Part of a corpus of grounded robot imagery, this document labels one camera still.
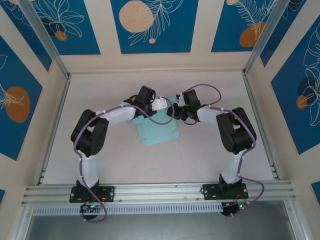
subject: white table surface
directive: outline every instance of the white table surface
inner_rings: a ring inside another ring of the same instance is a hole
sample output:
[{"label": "white table surface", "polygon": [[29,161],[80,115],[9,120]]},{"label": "white table surface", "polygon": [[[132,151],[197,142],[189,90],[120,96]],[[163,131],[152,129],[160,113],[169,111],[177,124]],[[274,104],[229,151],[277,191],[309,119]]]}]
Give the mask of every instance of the white table surface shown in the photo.
[{"label": "white table surface", "polygon": [[[58,125],[43,184],[75,184],[79,176],[78,156],[70,136],[86,109],[107,110],[137,94],[142,85],[157,96],[174,97],[189,87],[207,83],[222,93],[217,107],[246,111],[256,133],[257,146],[243,161],[241,174],[256,180],[273,180],[241,72],[128,72],[74,74]],[[201,104],[218,98],[214,89],[197,87]],[[98,156],[101,184],[186,183],[218,181],[225,164],[224,149],[217,125],[177,121],[178,138],[144,146],[137,125],[122,122],[107,131]]]}]

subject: beige circle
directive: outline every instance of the beige circle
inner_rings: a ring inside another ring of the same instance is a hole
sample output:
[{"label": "beige circle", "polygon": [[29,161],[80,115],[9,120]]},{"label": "beige circle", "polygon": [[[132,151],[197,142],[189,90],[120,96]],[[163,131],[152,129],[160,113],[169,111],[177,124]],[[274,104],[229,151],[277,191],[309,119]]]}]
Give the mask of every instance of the beige circle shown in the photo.
[{"label": "beige circle", "polygon": [[14,4],[14,5],[18,5],[17,0],[8,0],[10,3]]},{"label": "beige circle", "polygon": [[150,43],[150,44],[154,44],[155,42],[156,42],[156,40],[155,40],[154,38],[150,38],[150,39],[149,39],[149,43]]},{"label": "beige circle", "polygon": [[234,5],[238,2],[238,0],[226,0],[226,4],[228,5]]},{"label": "beige circle", "polygon": [[128,1],[119,12],[120,23],[131,33],[140,33],[151,27],[154,15],[142,1]]}]

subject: white wall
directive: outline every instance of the white wall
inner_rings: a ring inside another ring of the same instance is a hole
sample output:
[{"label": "white wall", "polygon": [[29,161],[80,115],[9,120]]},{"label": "white wall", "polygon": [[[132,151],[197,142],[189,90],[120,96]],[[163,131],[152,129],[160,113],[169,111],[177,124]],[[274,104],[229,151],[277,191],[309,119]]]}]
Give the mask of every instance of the white wall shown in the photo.
[{"label": "white wall", "polygon": [[307,0],[266,67],[263,67],[259,60],[248,76],[267,135],[277,161],[280,162],[283,177],[291,180],[296,197],[316,239],[320,239],[320,206],[314,196],[311,183],[320,180],[320,145],[298,155],[271,81],[319,13],[320,1]]},{"label": "white wall", "polygon": [[250,51],[211,52],[224,2],[225,0],[199,0],[190,53],[122,55],[110,1],[85,0],[101,55],[62,56],[63,62],[72,73],[176,69],[242,70],[249,59]]},{"label": "white wall", "polygon": [[64,79],[54,64],[51,65],[49,72],[45,70],[1,7],[0,23],[0,36],[42,85],[42,93],[18,160],[12,160],[0,153],[0,189],[6,191],[0,209],[0,239],[5,240],[12,231],[26,186],[33,185],[38,177],[37,172],[42,164]]}]

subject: orange circle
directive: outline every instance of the orange circle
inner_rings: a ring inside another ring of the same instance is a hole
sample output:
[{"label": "orange circle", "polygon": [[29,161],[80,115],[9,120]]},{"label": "orange circle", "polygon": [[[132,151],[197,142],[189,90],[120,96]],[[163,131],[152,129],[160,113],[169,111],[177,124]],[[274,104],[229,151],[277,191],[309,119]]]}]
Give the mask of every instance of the orange circle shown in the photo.
[{"label": "orange circle", "polygon": [[246,30],[244,30],[240,37],[240,45],[244,48],[254,47],[265,25],[265,22],[258,22],[255,25],[250,26]]},{"label": "orange circle", "polygon": [[301,110],[305,109],[307,106],[307,98],[303,95],[298,96],[296,99],[296,106]]},{"label": "orange circle", "polygon": [[27,120],[30,111],[30,99],[26,90],[20,86],[12,86],[6,91],[4,99],[8,102],[5,105],[6,114],[12,121],[23,123]]},{"label": "orange circle", "polygon": [[60,41],[67,40],[67,35],[63,31],[56,31],[54,36]]}]

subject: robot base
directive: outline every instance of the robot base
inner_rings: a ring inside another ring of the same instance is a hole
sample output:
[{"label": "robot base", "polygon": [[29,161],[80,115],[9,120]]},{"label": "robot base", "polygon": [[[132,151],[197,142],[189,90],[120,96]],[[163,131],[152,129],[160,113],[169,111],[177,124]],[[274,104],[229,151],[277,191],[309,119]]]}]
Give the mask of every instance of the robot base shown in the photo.
[{"label": "robot base", "polygon": [[221,174],[219,183],[204,184],[202,186],[202,193],[204,200],[231,200],[237,199],[239,196],[243,199],[249,198],[247,186],[242,183],[242,179],[235,183],[227,184]]},{"label": "robot base", "polygon": [[[112,203],[114,201],[115,187],[114,186],[99,186],[99,181],[91,188],[91,191],[103,203]],[[76,186],[71,189],[70,203],[95,203],[97,200],[78,180]]]}]

